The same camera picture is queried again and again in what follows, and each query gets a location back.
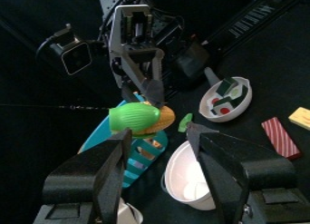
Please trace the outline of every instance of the blue object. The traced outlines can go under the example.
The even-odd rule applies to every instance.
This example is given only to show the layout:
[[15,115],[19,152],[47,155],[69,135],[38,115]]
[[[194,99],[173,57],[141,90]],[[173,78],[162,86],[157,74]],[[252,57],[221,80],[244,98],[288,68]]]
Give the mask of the blue object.
[[[135,95],[135,96],[138,97],[139,101],[142,102],[145,101],[142,96],[139,95]],[[94,132],[91,133],[89,139],[85,142],[85,145],[81,151],[86,151],[90,148],[95,147],[111,135],[113,133],[110,131],[110,116],[107,116],[103,122],[98,125]],[[151,139],[161,144],[161,148],[157,148],[149,141],[145,141],[143,139],[133,140],[130,159],[127,162],[127,170],[125,171],[125,174],[123,174],[123,188],[127,188],[131,186],[131,184],[139,178],[139,176],[146,171],[151,163],[158,159],[158,156],[166,150],[169,139],[167,139],[167,135],[165,131],[159,131]],[[138,150],[138,148],[147,151],[154,157],[151,159],[145,157],[141,154],[141,151]]]

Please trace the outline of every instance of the red block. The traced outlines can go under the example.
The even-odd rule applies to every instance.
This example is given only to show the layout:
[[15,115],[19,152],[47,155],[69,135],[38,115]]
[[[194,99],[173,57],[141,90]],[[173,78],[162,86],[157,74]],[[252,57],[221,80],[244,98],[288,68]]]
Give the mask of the red block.
[[302,156],[290,135],[288,134],[285,128],[277,117],[272,118],[262,123],[266,135],[272,141],[277,153],[286,157],[289,160],[294,160]]

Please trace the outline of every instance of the white plate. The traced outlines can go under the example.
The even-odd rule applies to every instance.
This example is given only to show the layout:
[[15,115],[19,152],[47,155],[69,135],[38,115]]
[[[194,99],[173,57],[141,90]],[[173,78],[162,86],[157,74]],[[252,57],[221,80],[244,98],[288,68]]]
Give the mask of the white plate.
[[216,115],[212,112],[212,107],[208,105],[208,100],[216,96],[216,91],[221,85],[221,82],[217,83],[212,89],[209,90],[209,92],[204,95],[202,99],[201,99],[201,107],[199,107],[199,113],[202,114],[202,116],[210,120],[212,122],[228,122],[233,119],[236,119],[248,109],[252,99],[253,99],[253,88],[250,86],[250,81],[248,79],[245,79],[244,77],[233,77],[241,84],[244,84],[248,88],[248,94],[246,97],[244,99],[244,101],[241,102],[240,106],[228,114],[224,115]]

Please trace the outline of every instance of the green toy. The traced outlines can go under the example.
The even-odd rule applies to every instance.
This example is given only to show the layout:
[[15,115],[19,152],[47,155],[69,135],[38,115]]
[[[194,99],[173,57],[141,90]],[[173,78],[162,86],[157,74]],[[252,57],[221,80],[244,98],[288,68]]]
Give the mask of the green toy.
[[161,110],[142,102],[131,102],[110,109],[110,129],[122,131],[130,128],[133,132],[143,131],[161,119]]

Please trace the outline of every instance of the yellow sponge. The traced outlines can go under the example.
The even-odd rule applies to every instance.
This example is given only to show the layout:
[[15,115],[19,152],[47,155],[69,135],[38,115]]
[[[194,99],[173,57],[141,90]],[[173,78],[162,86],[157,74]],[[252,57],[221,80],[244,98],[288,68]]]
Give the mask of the yellow sponge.
[[290,121],[310,130],[310,110],[300,107],[289,117]]

